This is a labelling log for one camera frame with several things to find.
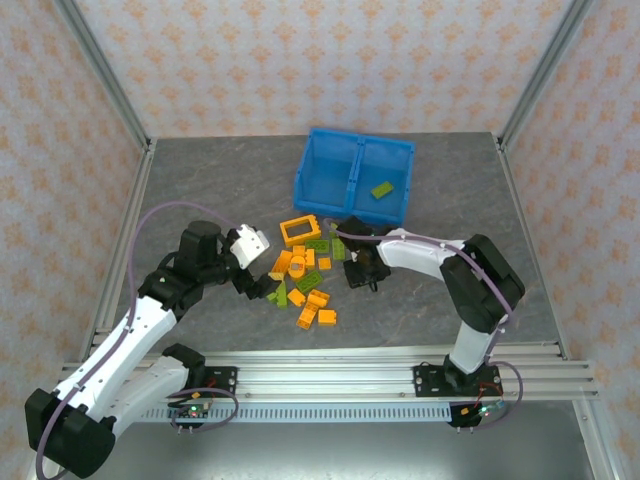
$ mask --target blue plastic bin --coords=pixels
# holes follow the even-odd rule
[[[414,152],[411,142],[313,128],[296,174],[293,205],[302,212],[402,225]],[[371,190],[384,182],[393,191],[376,199]]]
[[[342,216],[353,204],[359,135],[312,129],[294,184],[298,210]]]

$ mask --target yellow lego window frame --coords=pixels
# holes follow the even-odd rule
[[[310,232],[303,233],[296,236],[289,236],[287,229],[293,227],[299,227],[301,225],[309,224],[311,228]],[[287,247],[293,247],[294,245],[302,245],[307,240],[317,240],[322,236],[322,232],[320,231],[320,225],[318,224],[318,219],[315,215],[305,215],[304,217],[294,218],[292,220],[287,220],[286,222],[282,222],[280,224],[280,231],[282,232],[282,238],[284,239],[284,244]]]

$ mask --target patterned wallpaper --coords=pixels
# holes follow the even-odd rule
[[[515,148],[516,185],[571,353],[596,361],[640,478],[640,8],[601,0]]]
[[[0,4],[0,464],[24,401],[77,359],[139,149],[50,0]]]
[[[80,0],[159,137],[499,133],[570,0]]]

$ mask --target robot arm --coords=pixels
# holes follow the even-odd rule
[[[375,234],[355,217],[338,226],[338,232],[352,235]],[[500,322],[507,312],[494,293],[455,252],[444,248],[452,245],[471,256],[500,290],[511,308],[524,296],[525,288],[495,245],[483,235],[467,241],[447,240],[432,245],[412,240],[402,228],[379,232],[388,240],[352,240],[343,237],[351,250],[352,260],[344,263],[351,288],[369,285],[377,290],[377,282],[391,274],[391,267],[402,267],[444,281],[458,315],[462,319],[456,343],[445,359],[445,377],[456,388],[464,388],[477,379]]]
[[[202,387],[204,357],[181,345],[165,350],[150,369],[123,384],[149,349],[202,299],[205,285],[231,281],[249,299],[275,291],[279,282],[267,274],[254,280],[247,270],[268,247],[262,232],[248,225],[225,237],[215,223],[189,224],[178,251],[167,255],[140,287],[132,323],[127,313],[96,352],[53,392],[38,389],[29,397],[25,413],[31,448],[38,449],[54,410],[99,363],[99,370],[55,420],[44,449],[46,457],[80,478],[105,462],[117,437],[159,398],[185,387]],[[107,357],[125,331],[120,346]]]

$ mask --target yellow lego brick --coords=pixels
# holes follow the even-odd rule
[[[289,292],[289,295],[287,295],[287,298],[291,300],[291,303],[293,303],[296,307],[301,307],[302,305],[304,305],[304,302],[307,299],[307,297],[305,297],[297,288],[291,290]]]
[[[289,269],[289,263],[291,262],[291,257],[293,257],[293,253],[288,250],[282,250],[280,252],[280,256],[278,260],[276,260],[275,265],[271,269],[271,278],[274,280],[284,280],[284,274],[287,273]]]
[[[318,268],[320,270],[331,270],[331,259],[329,257],[319,258]]]
[[[335,325],[337,316],[335,310],[318,310],[318,325]]]
[[[311,327],[311,324],[313,323],[313,318],[316,316],[317,311],[318,311],[317,306],[307,302],[307,304],[304,306],[304,309],[302,310],[302,313],[298,317],[298,321],[296,322],[296,325],[299,326],[300,328],[304,328],[305,330],[309,330],[309,327]]]
[[[320,290],[311,290],[309,292],[309,296],[307,297],[307,302],[312,303],[313,305],[317,305],[318,307],[326,307],[327,303],[329,303],[329,294],[321,292]]]
[[[313,248],[307,248],[304,252],[305,264],[307,266],[307,270],[313,270],[316,268],[316,252]]]
[[[291,278],[293,278],[294,280],[300,280],[302,277],[304,277],[306,269],[307,267],[304,261],[304,257],[294,256],[291,259],[291,263],[289,264],[289,275],[291,275]]]
[[[306,223],[308,223],[311,227],[310,232],[293,237],[289,236],[289,233],[287,232],[288,228],[298,227]],[[317,240],[322,236],[322,232],[320,231],[320,224],[318,223],[318,219],[315,215],[305,215],[304,217],[298,217],[292,220],[287,220],[286,222],[282,222],[280,224],[280,231],[282,232],[284,244],[287,247],[293,247],[294,245],[304,245],[304,242],[306,242],[307,240]]]

